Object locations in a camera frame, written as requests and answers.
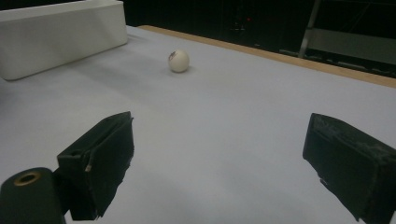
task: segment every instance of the table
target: table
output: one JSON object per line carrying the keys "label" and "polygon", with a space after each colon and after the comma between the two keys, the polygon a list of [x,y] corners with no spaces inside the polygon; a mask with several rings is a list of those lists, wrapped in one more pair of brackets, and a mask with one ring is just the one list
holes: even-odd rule
{"label": "table", "polygon": [[[396,147],[396,81],[155,27],[127,31],[127,45],[0,80],[1,182],[55,170],[94,124],[130,110],[132,167],[96,223],[356,222],[303,160],[306,128],[311,113],[325,114]],[[169,70],[174,49],[190,54],[186,73]]]}

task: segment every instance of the dark background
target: dark background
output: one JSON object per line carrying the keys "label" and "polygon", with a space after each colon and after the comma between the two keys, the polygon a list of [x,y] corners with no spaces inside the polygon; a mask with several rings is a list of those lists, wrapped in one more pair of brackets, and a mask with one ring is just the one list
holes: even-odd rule
{"label": "dark background", "polygon": [[[0,10],[72,2],[1,0]],[[128,25],[153,25],[295,56],[314,0],[124,0]],[[323,0],[315,27],[396,39],[396,0]],[[307,58],[396,77],[395,65],[309,50]]]}

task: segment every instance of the ball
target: ball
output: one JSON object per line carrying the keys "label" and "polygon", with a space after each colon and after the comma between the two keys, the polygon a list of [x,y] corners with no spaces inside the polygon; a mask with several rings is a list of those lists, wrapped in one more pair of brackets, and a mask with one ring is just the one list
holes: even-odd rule
{"label": "ball", "polygon": [[189,68],[190,58],[186,51],[177,49],[168,58],[168,64],[172,71],[182,73]]}

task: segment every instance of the table edge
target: table edge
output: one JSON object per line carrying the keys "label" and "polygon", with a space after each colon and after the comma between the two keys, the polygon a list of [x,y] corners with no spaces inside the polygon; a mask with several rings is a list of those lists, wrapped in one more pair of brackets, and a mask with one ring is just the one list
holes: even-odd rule
{"label": "table edge", "polygon": [[265,51],[262,49],[254,49],[254,48],[236,45],[236,44],[232,44],[232,43],[228,43],[228,42],[224,42],[224,41],[220,41],[220,40],[215,40],[215,39],[211,39],[211,38],[206,38],[206,37],[202,37],[202,36],[198,36],[198,35],[189,35],[189,34],[172,31],[172,30],[168,30],[168,29],[163,29],[163,28],[151,26],[151,25],[140,25],[140,26],[137,26],[137,28],[155,32],[155,33],[159,33],[159,34],[163,34],[163,35],[170,35],[170,36],[174,36],[174,37],[178,37],[178,38],[182,38],[182,39],[187,39],[187,40],[191,40],[191,41],[195,41],[195,42],[199,42],[199,43],[203,43],[203,44],[207,44],[207,45],[212,45],[212,46],[216,46],[216,47],[220,47],[220,48],[224,48],[224,49],[232,49],[232,50],[244,52],[247,54],[263,57],[266,59],[275,60],[275,61],[282,62],[282,63],[289,63],[289,64],[301,66],[304,68],[317,70],[320,72],[330,73],[330,74],[341,76],[341,77],[349,77],[349,78],[357,79],[360,81],[370,82],[370,83],[374,83],[377,85],[391,87],[391,88],[396,89],[396,78],[383,77],[383,76],[365,73],[365,72],[361,72],[361,71],[356,71],[356,70],[352,70],[352,69],[348,69],[348,68],[344,68],[344,67],[338,67],[338,66],[330,65],[330,64],[326,64],[326,63],[318,63],[318,62],[308,61],[306,59],[295,58],[295,57],[291,57],[288,55]]}

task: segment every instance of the white container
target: white container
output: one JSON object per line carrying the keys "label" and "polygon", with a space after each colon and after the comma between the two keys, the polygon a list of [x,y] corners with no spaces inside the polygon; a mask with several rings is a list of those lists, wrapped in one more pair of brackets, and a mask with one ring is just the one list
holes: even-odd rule
{"label": "white container", "polygon": [[30,76],[125,44],[127,39],[120,1],[0,11],[0,77]]}

